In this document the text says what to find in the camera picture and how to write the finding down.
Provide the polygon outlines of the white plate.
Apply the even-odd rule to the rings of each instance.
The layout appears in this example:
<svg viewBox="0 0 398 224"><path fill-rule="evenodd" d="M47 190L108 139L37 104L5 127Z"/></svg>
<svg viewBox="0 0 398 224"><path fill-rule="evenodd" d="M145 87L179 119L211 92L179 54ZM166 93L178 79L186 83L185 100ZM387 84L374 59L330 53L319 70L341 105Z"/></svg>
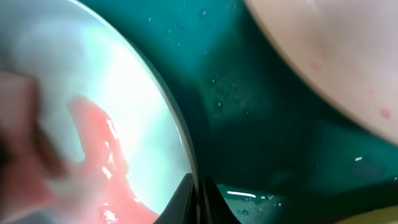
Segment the white plate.
<svg viewBox="0 0 398 224"><path fill-rule="evenodd" d="M318 95L397 142L397 0L246 0L265 37Z"/></svg>

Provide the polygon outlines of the yellow-green plate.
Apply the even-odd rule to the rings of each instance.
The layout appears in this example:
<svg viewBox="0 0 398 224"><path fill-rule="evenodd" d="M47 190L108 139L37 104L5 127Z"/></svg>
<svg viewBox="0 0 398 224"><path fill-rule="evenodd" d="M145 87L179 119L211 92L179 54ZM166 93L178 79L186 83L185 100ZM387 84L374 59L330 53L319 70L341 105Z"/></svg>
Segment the yellow-green plate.
<svg viewBox="0 0 398 224"><path fill-rule="evenodd" d="M353 217L349 217L335 224L397 224L398 206L375 209Z"/></svg>

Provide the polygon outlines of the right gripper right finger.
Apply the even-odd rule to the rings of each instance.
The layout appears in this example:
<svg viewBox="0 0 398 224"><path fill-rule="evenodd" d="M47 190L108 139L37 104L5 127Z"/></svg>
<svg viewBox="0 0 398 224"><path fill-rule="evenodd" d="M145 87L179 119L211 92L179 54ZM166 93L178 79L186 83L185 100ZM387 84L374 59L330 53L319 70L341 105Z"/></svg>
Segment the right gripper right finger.
<svg viewBox="0 0 398 224"><path fill-rule="evenodd" d="M200 182L200 223L241 224L233 215L216 184L205 177Z"/></svg>

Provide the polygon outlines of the light blue plate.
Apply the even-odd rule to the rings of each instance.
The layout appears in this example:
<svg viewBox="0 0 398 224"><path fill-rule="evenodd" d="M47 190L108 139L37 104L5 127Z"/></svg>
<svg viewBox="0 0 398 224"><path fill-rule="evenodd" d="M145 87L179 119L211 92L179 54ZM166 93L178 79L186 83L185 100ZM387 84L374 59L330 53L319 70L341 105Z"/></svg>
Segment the light blue plate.
<svg viewBox="0 0 398 224"><path fill-rule="evenodd" d="M2 223L154 223L186 174L188 136L159 74L79 1L1 0L1 72L33 78L65 174L50 204Z"/></svg>

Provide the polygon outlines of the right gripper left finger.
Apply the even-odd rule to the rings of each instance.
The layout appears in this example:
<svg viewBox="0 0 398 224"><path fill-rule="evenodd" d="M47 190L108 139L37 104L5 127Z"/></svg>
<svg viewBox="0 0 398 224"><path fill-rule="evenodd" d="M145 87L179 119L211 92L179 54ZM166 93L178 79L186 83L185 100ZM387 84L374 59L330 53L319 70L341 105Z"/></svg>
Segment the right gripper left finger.
<svg viewBox="0 0 398 224"><path fill-rule="evenodd" d="M154 224L196 224L197 200L192 174L186 174Z"/></svg>

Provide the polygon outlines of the teal plastic tray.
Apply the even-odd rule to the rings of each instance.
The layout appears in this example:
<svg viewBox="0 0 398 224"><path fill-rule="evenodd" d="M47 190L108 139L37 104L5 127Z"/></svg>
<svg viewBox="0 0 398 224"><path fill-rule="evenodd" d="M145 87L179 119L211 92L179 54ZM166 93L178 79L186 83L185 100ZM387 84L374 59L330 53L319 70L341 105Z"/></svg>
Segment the teal plastic tray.
<svg viewBox="0 0 398 224"><path fill-rule="evenodd" d="M198 175L242 223L334 223L397 204L397 148L310 90L242 1L85 0L149 59Z"/></svg>

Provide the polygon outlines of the green and orange sponge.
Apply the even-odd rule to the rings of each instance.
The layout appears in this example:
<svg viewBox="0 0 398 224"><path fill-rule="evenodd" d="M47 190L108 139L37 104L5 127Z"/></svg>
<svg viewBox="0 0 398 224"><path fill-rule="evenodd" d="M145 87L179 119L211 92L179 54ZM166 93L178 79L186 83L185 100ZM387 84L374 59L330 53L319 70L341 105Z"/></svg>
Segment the green and orange sponge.
<svg viewBox="0 0 398 224"><path fill-rule="evenodd" d="M54 200L49 177L65 168L38 124L39 88L25 75L1 72L1 221L24 217Z"/></svg>

